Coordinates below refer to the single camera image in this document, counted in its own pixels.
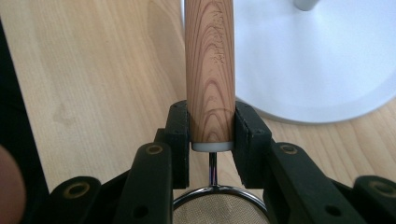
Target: light wood surface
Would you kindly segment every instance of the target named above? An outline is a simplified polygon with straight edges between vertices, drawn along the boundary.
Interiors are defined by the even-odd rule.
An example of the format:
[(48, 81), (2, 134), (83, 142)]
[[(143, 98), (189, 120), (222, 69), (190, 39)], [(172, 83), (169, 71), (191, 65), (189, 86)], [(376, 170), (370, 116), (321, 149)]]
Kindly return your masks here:
[[(164, 127), (168, 107), (186, 99), (179, 4), (0, 0), (49, 189), (77, 175), (106, 182), (129, 169)], [(331, 178), (349, 186), (358, 175), (396, 181), (396, 100), (335, 124), (264, 120), (276, 141), (303, 147)], [(218, 159), (219, 183), (240, 187), (231, 154)], [(206, 186), (207, 154), (192, 151), (190, 163), (191, 189)]]
[(235, 112), (233, 1), (187, 0), (185, 8), (191, 141), (232, 142)]

